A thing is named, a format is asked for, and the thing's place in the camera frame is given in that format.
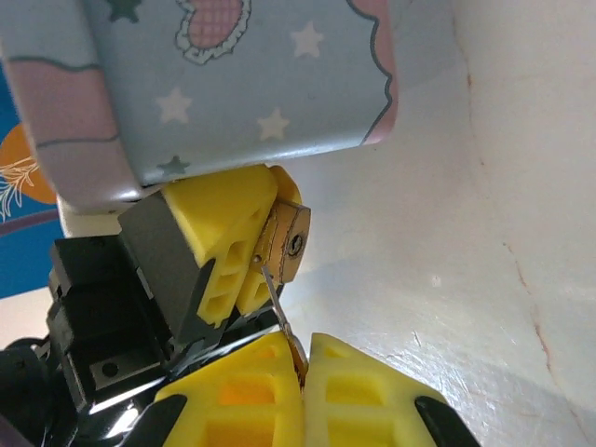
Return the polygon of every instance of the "printed star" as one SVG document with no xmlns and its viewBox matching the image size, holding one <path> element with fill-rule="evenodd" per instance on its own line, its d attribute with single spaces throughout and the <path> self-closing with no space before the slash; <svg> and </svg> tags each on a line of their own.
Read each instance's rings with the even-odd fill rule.
<svg viewBox="0 0 596 447">
<path fill-rule="evenodd" d="M 164 175 L 167 176 L 185 174 L 186 168 L 189 166 L 190 163 L 182 162 L 179 156 L 173 156 L 169 163 L 166 163 L 165 165 L 157 165 L 158 168 L 164 171 Z"/>
<path fill-rule="evenodd" d="M 284 139 L 283 129 L 290 124 L 290 120 L 281 116 L 279 108 L 273 111 L 273 114 L 268 118 L 259 118 L 259 125 L 261 126 L 261 141 L 264 142 L 270 138 Z"/>
<path fill-rule="evenodd" d="M 291 38 L 294 39 L 294 43 L 296 44 L 294 51 L 295 58 L 303 54 L 310 54 L 317 58 L 320 55 L 318 44 L 325 39 L 325 36 L 317 33 L 313 22 L 310 21 L 302 31 L 291 33 Z"/>
<path fill-rule="evenodd" d="M 167 123 L 172 119 L 177 119 L 181 123 L 188 123 L 186 109 L 190 107 L 193 100 L 186 98 L 177 87 L 164 98 L 157 98 L 157 103 L 161 107 L 161 122 Z"/>
<path fill-rule="evenodd" d="M 112 7 L 110 21 L 118 19 L 129 19 L 131 23 L 139 21 L 135 7 L 141 4 L 141 0 L 106 0 Z"/>
</svg>

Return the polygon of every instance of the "screw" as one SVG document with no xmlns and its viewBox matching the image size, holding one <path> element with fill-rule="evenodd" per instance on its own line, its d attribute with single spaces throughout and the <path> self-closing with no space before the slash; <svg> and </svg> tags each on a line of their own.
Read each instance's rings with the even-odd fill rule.
<svg viewBox="0 0 596 447">
<path fill-rule="evenodd" d="M 302 251 L 302 247 L 303 247 L 304 243 L 305 243 L 305 240 L 302 237 L 302 235 L 294 236 L 290 241 L 290 244 L 288 247 L 288 254 L 291 257 L 298 256 L 300 254 L 300 251 Z"/>
</svg>

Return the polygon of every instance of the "blue poster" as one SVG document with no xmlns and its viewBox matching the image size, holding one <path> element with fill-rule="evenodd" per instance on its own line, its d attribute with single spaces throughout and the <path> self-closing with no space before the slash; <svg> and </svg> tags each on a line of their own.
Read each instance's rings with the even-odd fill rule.
<svg viewBox="0 0 596 447">
<path fill-rule="evenodd" d="M 32 157 L 0 65 L 0 298 L 47 285 L 62 237 L 56 196 Z"/>
</svg>

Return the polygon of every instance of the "orange circle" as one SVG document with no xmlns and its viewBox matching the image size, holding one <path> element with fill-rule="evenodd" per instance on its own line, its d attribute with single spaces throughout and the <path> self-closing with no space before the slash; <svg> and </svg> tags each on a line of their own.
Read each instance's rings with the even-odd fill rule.
<svg viewBox="0 0 596 447">
<path fill-rule="evenodd" d="M 0 175 L 7 166 L 18 163 L 28 157 L 33 157 L 29 150 L 29 143 L 23 130 L 22 124 L 15 126 L 2 141 L 0 145 Z M 18 164 L 19 167 L 25 167 L 34 163 L 34 158 Z M 56 194 L 47 184 L 46 179 L 37 168 L 29 174 L 32 184 L 22 182 L 21 191 L 27 197 L 48 205 L 56 203 Z"/>
</svg>

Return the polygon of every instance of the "white star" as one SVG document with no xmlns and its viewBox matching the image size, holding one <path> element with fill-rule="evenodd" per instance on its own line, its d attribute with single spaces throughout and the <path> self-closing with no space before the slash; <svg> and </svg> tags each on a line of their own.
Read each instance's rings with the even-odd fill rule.
<svg viewBox="0 0 596 447">
<path fill-rule="evenodd" d="M 325 36 L 315 31 L 313 22 L 306 24 L 302 31 L 291 33 L 291 38 L 296 43 L 296 50 L 294 57 L 302 56 L 303 54 L 310 54 L 317 58 L 320 53 L 318 51 L 318 44 L 325 39 Z"/>
<path fill-rule="evenodd" d="M 290 124 L 290 120 L 281 116 L 281 112 L 277 107 L 273 114 L 267 118 L 259 118 L 257 120 L 261 126 L 261 141 L 264 142 L 270 138 L 277 138 L 283 140 L 283 129 Z"/>
<path fill-rule="evenodd" d="M 157 98 L 156 101 L 161 107 L 162 123 L 167 123 L 172 119 L 177 119 L 181 123 L 188 123 L 186 109 L 190 107 L 193 100 L 184 97 L 180 92 L 180 88 L 176 87 L 168 96 Z"/>
</svg>

